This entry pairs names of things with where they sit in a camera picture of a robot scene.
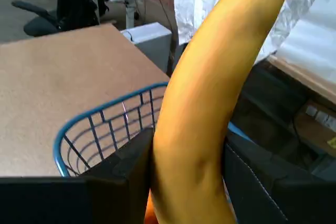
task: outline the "cardboard box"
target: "cardboard box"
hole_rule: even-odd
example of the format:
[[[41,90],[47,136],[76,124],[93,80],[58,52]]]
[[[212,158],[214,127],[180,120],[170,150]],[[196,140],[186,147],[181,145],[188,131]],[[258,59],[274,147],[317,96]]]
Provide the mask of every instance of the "cardboard box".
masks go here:
[[[308,101],[295,118],[303,141],[336,157],[336,113],[313,101]]]

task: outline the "desk leg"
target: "desk leg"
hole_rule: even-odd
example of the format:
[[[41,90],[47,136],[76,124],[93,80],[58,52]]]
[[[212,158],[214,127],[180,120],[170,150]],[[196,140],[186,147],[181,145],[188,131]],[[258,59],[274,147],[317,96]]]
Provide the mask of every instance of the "desk leg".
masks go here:
[[[98,23],[100,23],[100,16],[99,16],[99,6],[98,6],[98,0],[93,0],[93,2],[96,4],[97,6],[97,9],[96,9],[96,16],[97,16],[97,19],[98,19]]]
[[[126,29],[134,27],[135,0],[126,1]]]

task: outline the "basket rim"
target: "basket rim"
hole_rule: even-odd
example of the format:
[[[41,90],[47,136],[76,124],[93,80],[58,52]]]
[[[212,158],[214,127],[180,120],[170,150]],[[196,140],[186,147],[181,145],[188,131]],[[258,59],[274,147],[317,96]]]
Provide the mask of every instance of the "basket rim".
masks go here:
[[[61,174],[62,177],[69,177],[70,174],[69,174],[69,171],[68,169],[66,168],[66,164],[64,163],[64,160],[62,158],[62,155],[61,155],[61,152],[60,152],[60,149],[61,149],[61,144],[62,144],[62,141],[63,141],[63,138],[64,138],[64,135],[68,132],[68,130],[74,126],[77,122],[81,121],[82,119],[84,118],[87,118],[89,117],[90,115],[92,114],[96,114],[106,108],[109,108],[111,106],[114,106],[118,103],[121,103],[127,99],[130,99],[136,95],[140,95],[144,92],[147,92],[147,91],[150,91],[150,90],[153,90],[155,88],[159,88],[159,87],[166,87],[168,85],[168,82],[158,82],[158,83],[155,83],[155,84],[152,84],[152,85],[149,85],[149,86],[146,86],[142,89],[138,89],[136,91],[133,91],[133,92],[130,92],[126,95],[123,95],[117,99],[114,99],[112,101],[109,101],[109,102],[106,102],[102,105],[99,105],[91,110],[88,110],[84,113],[81,113],[79,115],[76,115],[75,117],[73,117],[72,119],[70,119],[68,122],[66,122],[63,127],[58,131],[57,135],[56,135],[56,138],[55,138],[55,141],[54,141],[54,146],[53,146],[53,155],[54,155],[54,161],[56,163],[56,166]]]

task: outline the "electronic device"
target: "electronic device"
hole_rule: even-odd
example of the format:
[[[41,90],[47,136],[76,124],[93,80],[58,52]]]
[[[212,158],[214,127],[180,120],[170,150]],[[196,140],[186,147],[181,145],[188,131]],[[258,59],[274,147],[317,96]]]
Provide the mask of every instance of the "electronic device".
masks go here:
[[[172,32],[155,22],[126,29],[121,33],[142,51],[157,67],[167,72]]]

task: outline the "cardboard sheet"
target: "cardboard sheet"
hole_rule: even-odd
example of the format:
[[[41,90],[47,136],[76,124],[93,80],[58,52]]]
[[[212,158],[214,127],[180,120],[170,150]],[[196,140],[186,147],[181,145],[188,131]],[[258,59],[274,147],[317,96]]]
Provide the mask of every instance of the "cardboard sheet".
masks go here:
[[[0,176],[55,175],[75,115],[168,77],[115,27],[0,45]]]

